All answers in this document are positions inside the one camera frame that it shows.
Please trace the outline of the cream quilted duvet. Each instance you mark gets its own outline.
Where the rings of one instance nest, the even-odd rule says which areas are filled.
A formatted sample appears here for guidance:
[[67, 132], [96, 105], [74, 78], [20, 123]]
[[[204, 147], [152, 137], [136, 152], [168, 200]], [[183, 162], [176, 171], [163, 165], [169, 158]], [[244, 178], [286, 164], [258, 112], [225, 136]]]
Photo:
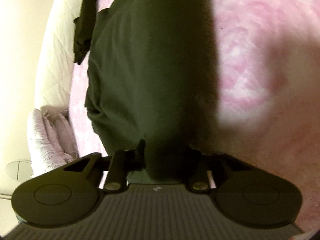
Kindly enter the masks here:
[[35, 108], [65, 109], [69, 105], [74, 68], [74, 19], [82, 0], [54, 0], [51, 7], [35, 77]]

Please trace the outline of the black garment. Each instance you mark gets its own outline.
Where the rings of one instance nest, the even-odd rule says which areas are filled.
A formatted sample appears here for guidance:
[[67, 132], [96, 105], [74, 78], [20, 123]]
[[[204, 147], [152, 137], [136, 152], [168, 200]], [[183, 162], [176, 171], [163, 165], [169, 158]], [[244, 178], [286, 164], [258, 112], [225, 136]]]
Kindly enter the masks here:
[[216, 46], [212, 0], [83, 0], [75, 61], [88, 61], [87, 115], [108, 155], [145, 141], [131, 180], [179, 181], [189, 150], [208, 151]]

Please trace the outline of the folded white-pink blanket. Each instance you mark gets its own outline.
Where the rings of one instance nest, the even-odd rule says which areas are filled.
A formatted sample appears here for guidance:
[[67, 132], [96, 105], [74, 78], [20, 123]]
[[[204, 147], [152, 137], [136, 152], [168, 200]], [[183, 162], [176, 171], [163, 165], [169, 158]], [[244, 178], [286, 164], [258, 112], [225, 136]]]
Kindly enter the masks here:
[[79, 157], [67, 111], [61, 111], [55, 119], [47, 111], [31, 111], [27, 119], [27, 141], [32, 178], [71, 163]]

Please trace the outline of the pink rose-pattern bed sheet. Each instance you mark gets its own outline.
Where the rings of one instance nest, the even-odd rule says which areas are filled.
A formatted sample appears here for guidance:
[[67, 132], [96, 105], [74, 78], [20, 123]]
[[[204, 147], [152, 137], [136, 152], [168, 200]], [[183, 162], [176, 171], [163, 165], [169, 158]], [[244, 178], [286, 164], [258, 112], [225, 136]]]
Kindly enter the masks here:
[[[114, 0], [98, 0], [102, 10]], [[297, 224], [319, 228], [319, 0], [212, 0], [217, 98], [210, 150], [294, 183]], [[75, 66], [79, 155], [108, 156], [85, 107], [88, 61]]]

